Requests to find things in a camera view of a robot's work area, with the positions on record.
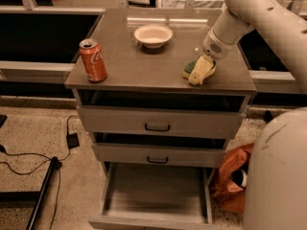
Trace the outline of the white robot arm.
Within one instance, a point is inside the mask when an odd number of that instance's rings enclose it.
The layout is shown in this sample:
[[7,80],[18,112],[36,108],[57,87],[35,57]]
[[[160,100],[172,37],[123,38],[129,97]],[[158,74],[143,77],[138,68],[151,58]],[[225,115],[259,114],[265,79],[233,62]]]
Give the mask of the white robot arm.
[[[307,91],[307,21],[281,0],[224,0],[203,41],[203,55],[184,77],[201,84],[214,62],[256,30]],[[244,230],[307,230],[307,110],[279,115],[262,130],[248,167]]]

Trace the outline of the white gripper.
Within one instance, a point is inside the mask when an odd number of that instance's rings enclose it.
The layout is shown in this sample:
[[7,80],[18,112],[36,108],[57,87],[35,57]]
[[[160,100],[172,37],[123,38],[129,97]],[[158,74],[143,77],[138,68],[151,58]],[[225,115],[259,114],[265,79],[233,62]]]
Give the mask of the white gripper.
[[210,30],[202,43],[203,51],[206,55],[196,60],[194,70],[190,74],[188,81],[194,85],[202,84],[208,78],[206,74],[213,66],[214,59],[219,60],[225,58],[226,55],[234,48],[233,45],[227,44],[219,40],[213,30]]

